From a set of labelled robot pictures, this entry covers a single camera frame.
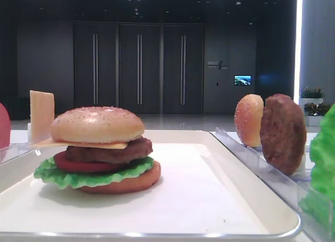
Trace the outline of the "dark door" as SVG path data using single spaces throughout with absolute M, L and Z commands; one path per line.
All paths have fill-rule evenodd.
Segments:
M 115 24 L 74 24 L 76 107 L 116 105 L 115 37 Z
M 134 113 L 160 111 L 160 27 L 119 26 L 120 107 Z
M 200 114 L 203 107 L 204 26 L 164 26 L 163 112 Z

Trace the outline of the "dark right door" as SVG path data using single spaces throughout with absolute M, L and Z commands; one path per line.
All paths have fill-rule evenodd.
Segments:
M 203 107 L 204 26 L 164 26 L 163 112 L 200 114 Z

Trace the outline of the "standing yellow cheese slice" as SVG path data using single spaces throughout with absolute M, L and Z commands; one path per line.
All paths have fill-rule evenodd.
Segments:
M 31 142 L 40 142 L 50 137 L 54 109 L 53 93 L 30 90 Z

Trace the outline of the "brown meat patty on burger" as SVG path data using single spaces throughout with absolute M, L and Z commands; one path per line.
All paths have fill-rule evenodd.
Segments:
M 76 162 L 128 163 L 135 159 L 146 158 L 151 152 L 152 142 L 139 138 L 128 143 L 125 149 L 102 149 L 68 146 L 66 157 Z

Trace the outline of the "bun bottom on tray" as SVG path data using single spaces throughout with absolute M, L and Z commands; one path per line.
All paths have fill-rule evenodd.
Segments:
M 83 186 L 78 190 L 91 194 L 126 194 L 147 190 L 156 184 L 161 176 L 161 165 L 154 161 L 153 167 L 136 178 L 127 178 L 121 182 L 112 182 L 102 186 Z

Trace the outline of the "dark left door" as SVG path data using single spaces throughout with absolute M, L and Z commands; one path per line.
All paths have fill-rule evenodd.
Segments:
M 74 24 L 76 107 L 116 105 L 115 37 L 115 24 Z

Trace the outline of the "metal serving tray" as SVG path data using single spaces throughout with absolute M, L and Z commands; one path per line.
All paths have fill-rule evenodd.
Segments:
M 1 165 L 1 241 L 293 241 L 298 213 L 214 135 L 148 130 L 161 177 L 148 190 L 95 195 L 33 176 L 62 147 Z

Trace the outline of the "potted plants in planter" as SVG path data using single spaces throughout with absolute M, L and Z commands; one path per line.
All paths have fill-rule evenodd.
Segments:
M 323 102 L 321 88 L 309 89 L 305 87 L 300 92 L 299 105 L 305 114 L 307 126 L 317 127 L 331 105 Z

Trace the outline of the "clear acrylic rack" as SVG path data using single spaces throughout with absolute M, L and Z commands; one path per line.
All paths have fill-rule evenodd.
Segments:
M 298 212 L 303 232 L 312 241 L 334 241 L 334 203 L 311 187 L 309 146 L 302 167 L 291 176 L 267 163 L 262 148 L 250 148 L 237 140 L 236 133 L 217 128 L 213 135 L 284 202 Z
M 30 143 L 28 142 L 24 144 L 9 145 L 8 147 L 1 149 L 0 162 L 3 164 L 32 150 L 33 149 L 30 147 Z

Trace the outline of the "white pusher block far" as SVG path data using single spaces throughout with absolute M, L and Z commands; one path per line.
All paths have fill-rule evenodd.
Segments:
M 27 136 L 28 136 L 28 142 L 31 142 L 31 123 L 27 124 Z

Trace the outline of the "wall display screen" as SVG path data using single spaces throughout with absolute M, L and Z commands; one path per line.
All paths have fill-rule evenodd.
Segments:
M 250 86 L 251 76 L 250 75 L 235 75 L 234 85 Z

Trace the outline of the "standing brown meat patty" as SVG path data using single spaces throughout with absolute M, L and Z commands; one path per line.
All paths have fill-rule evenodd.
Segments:
M 305 116 L 288 95 L 274 94 L 265 100 L 260 140 L 265 160 L 285 175 L 301 164 L 307 139 Z

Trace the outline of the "standing red tomato slice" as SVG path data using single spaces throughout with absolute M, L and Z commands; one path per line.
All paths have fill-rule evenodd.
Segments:
M 1 149 L 10 144 L 11 124 L 7 109 L 0 103 L 0 146 Z

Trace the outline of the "yellow cheese slice on tray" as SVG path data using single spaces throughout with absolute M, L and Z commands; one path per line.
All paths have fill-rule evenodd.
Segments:
M 30 144 L 30 147 L 33 148 L 42 148 L 42 147 L 60 147 L 60 146 L 73 146 L 73 147 L 85 147 L 85 148 L 102 148 L 102 149 L 125 149 L 128 146 L 127 142 L 119 142 L 112 144 L 98 144 L 98 143 L 83 143 L 83 142 L 61 142 L 54 141 L 49 138 L 44 141 L 38 142 L 36 144 Z

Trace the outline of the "green lettuce leaf on tray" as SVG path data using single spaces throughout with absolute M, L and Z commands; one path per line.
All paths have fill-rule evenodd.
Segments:
M 121 182 L 125 179 L 138 178 L 153 167 L 154 159 L 146 157 L 136 159 L 129 163 L 126 168 L 118 172 L 66 172 L 57 168 L 54 157 L 44 160 L 35 170 L 33 176 L 41 179 L 44 183 L 54 183 L 59 189 L 72 187 L 78 189 L 83 186 L 95 187 L 108 185 L 113 182 Z

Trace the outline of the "standing green lettuce leaf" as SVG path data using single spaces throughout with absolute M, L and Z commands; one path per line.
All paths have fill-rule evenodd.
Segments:
M 320 132 L 310 143 L 311 188 L 300 208 L 334 238 L 334 106 L 320 123 Z

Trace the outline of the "sesame bun top on burger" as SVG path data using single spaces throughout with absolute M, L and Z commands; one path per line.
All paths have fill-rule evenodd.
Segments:
M 50 134 L 55 141 L 111 144 L 128 142 L 144 133 L 144 123 L 134 113 L 112 106 L 80 107 L 53 121 Z

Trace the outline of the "standing sesame bun top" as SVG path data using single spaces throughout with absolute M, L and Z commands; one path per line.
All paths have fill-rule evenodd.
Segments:
M 247 94 L 236 105 L 234 124 L 241 142 L 250 147 L 261 145 L 260 128 L 264 102 L 261 96 Z

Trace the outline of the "red tomato slice on tray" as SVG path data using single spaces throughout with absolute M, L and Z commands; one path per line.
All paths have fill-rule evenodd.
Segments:
M 65 151 L 53 156 L 55 166 L 66 172 L 95 173 L 114 172 L 125 168 L 127 163 L 106 163 L 106 162 L 77 162 L 68 160 Z

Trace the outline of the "dark middle door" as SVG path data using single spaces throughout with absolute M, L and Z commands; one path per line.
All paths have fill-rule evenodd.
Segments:
M 120 107 L 134 113 L 160 111 L 160 27 L 119 26 Z

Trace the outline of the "clear acrylic left rack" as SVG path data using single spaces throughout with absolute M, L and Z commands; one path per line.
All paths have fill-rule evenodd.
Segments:
M 9 145 L 8 147 L 1 149 L 0 162 L 3 164 L 32 150 L 33 149 L 30 147 L 30 143 L 28 142 L 24 144 Z

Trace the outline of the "clear acrylic right rack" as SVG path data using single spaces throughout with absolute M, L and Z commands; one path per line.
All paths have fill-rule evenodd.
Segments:
M 236 133 L 217 128 L 213 135 L 284 202 L 298 212 L 303 232 L 312 241 L 334 241 L 334 203 L 311 187 L 309 146 L 302 167 L 291 176 L 267 163 L 262 148 L 250 148 L 237 140 Z

